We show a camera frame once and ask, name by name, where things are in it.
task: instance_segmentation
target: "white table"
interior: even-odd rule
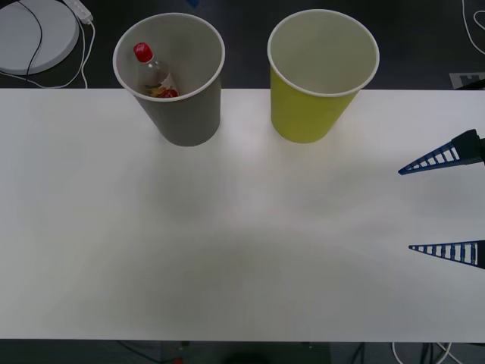
[[[0,90],[0,338],[485,341],[485,168],[399,176],[485,93],[363,91],[320,142],[226,89],[173,146],[121,89]]]

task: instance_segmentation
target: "black cable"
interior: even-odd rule
[[[364,364],[364,358],[365,358],[365,343],[362,343],[361,364]]]
[[[177,360],[177,358],[167,359],[167,360],[157,360],[157,359],[153,359],[152,357],[150,357],[148,355],[145,355],[144,353],[139,352],[138,350],[135,350],[132,347],[126,345],[123,341],[116,340],[115,342],[116,342],[116,344],[121,345],[122,347],[124,347],[126,350],[131,351],[132,353],[135,353],[136,355],[141,356],[142,358],[145,358],[145,359],[147,359],[150,362],[156,362],[157,364],[165,364],[165,363],[174,362],[175,360]]]
[[[430,364],[434,362],[433,343],[430,343]]]
[[[352,355],[352,358],[350,359],[350,364],[354,364],[359,354],[361,354],[361,362],[362,363],[364,362],[364,354],[363,354],[364,349],[365,349],[365,343],[361,343],[355,350],[354,355]]]
[[[36,15],[27,7],[25,6],[24,4],[22,4],[20,1],[18,1],[18,3],[20,5],[22,5],[24,8],[26,8],[32,15],[33,17],[36,19],[36,22],[38,23],[39,25],[39,29],[40,29],[40,39],[39,39],[39,45],[37,46],[37,49],[36,51],[33,53],[33,56],[32,58],[30,59],[30,62],[29,62],[29,67],[27,67],[27,73],[25,74],[25,82],[27,83],[28,79],[29,79],[29,72],[30,72],[30,66],[32,65],[32,62],[33,62],[33,59],[36,57],[37,55],[37,52],[39,51],[40,49],[40,46],[42,44],[42,37],[43,37],[43,31],[42,31],[42,25],[40,25],[40,21],[39,19],[37,19]]]
[[[426,360],[427,356],[427,351],[429,349],[429,344],[428,343],[423,343],[421,347],[421,360],[419,361],[420,364],[424,364],[424,361]]]

